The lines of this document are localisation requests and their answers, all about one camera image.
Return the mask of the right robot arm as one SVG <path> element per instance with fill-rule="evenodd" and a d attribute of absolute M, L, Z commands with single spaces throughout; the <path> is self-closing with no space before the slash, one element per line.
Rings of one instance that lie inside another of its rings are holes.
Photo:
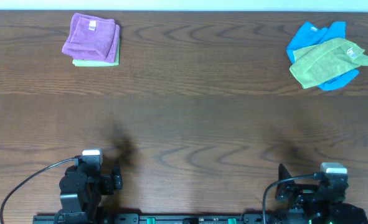
<path fill-rule="evenodd" d="M 324 162 L 311 175 L 318 184 L 299 184 L 283 164 L 278 167 L 275 199 L 287 208 L 268 223 L 368 224 L 364 209 L 345 202 L 349 187 L 347 168 L 338 162 Z"/>

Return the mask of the green microfiber cloth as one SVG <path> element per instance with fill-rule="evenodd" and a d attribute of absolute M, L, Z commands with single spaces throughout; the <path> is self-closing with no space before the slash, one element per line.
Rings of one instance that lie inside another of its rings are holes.
<path fill-rule="evenodd" d="M 353 69 L 368 67 L 368 55 L 357 44 L 335 38 L 293 52 L 291 74 L 304 89 L 318 86 Z"/>

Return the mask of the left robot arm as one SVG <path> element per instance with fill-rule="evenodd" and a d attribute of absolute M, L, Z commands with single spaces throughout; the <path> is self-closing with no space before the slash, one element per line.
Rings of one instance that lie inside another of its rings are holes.
<path fill-rule="evenodd" d="M 101 173 L 100 156 L 78 156 L 74 161 L 59 182 L 62 208 L 53 223 L 114 223 L 113 215 L 100 202 L 102 196 L 123 187 L 119 160 L 108 175 Z"/>

